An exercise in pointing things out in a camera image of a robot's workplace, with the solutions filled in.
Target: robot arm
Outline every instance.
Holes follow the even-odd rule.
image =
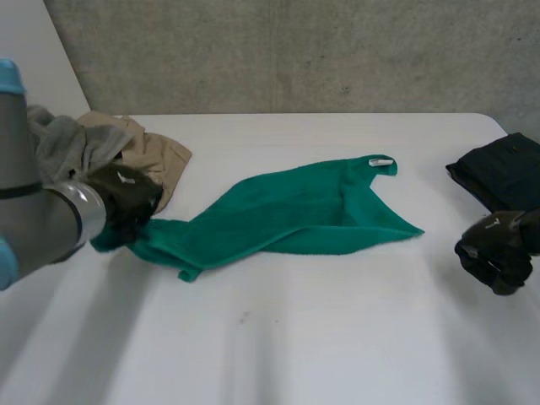
[[[130,177],[136,180],[122,181]],[[160,194],[161,187],[144,174],[113,164],[84,182],[44,187],[19,70],[0,59],[0,290],[65,257],[106,224],[135,230],[149,219]]]

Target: gray wall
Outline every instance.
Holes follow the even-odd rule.
[[[540,134],[537,0],[45,3],[96,110],[466,111]]]

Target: gray robot arm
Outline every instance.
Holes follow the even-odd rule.
[[[90,186],[42,186],[19,70],[0,59],[0,290],[94,238],[105,221]]]

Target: table surface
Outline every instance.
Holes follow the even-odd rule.
[[[248,176],[389,154],[373,190],[419,238],[258,253],[195,283],[86,246],[0,294],[0,403],[537,404],[540,276],[497,297],[453,247],[487,211],[445,165],[505,135],[476,114],[135,116],[193,157],[161,214]]]

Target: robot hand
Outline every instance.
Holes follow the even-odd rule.
[[[456,244],[465,270],[497,295],[514,294],[532,271],[539,218],[537,212],[503,211],[477,222]]]
[[[100,195],[106,225],[121,236],[123,243],[137,239],[138,227],[150,220],[163,192],[139,170],[112,163],[89,174],[83,182]]]

